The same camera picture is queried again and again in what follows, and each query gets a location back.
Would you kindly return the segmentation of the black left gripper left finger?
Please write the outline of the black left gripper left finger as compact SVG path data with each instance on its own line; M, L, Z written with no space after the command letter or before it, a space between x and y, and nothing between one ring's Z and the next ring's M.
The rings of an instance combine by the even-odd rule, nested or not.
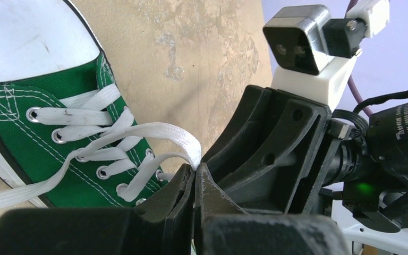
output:
M190 254L195 174L134 208L16 209L0 218L0 254Z

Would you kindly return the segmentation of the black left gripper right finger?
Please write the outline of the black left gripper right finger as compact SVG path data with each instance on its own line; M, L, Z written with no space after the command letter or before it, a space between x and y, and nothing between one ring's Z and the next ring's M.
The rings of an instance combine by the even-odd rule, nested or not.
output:
M252 215L213 180L205 163L195 172L197 254L350 254L336 223L321 215Z

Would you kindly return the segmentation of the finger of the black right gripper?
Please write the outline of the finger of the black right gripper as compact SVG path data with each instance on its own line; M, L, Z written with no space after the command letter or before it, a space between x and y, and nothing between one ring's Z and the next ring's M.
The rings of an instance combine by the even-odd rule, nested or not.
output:
M323 180L316 156L331 146L329 120L329 107L290 99L263 144L217 184L249 214L309 213Z
M243 165L258 148L257 142L271 91L249 85L215 143L202 158L212 176L226 176Z

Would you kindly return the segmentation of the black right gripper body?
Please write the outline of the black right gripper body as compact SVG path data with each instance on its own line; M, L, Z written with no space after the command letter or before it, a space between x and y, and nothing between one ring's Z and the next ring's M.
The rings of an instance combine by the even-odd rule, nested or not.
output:
M269 134L277 124L285 103L290 99L321 104L281 90L271 89L270 91L271 98L265 115L268 119ZM354 180L366 174L366 170L370 167L369 158L366 155L366 144L363 139L355 136L352 126L334 119L330 112L325 136L331 141L331 146L327 149L319 148L316 158L320 162L313 166L323 177L321 188L340 181ZM317 203L317 198L318 195L312 204L311 211Z

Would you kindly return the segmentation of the white shoelace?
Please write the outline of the white shoelace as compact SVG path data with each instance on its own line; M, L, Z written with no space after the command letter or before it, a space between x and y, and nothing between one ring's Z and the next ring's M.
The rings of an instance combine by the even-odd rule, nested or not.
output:
M10 186L0 209L133 207L172 179L160 165L173 157L197 169L201 145L175 125L138 125L113 83L60 99L0 85L0 177Z

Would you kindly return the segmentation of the green canvas sneaker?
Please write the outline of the green canvas sneaker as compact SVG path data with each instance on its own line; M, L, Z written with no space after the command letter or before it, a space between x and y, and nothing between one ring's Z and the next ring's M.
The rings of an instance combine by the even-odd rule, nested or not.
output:
M0 209L134 207L169 181L71 1L0 1Z

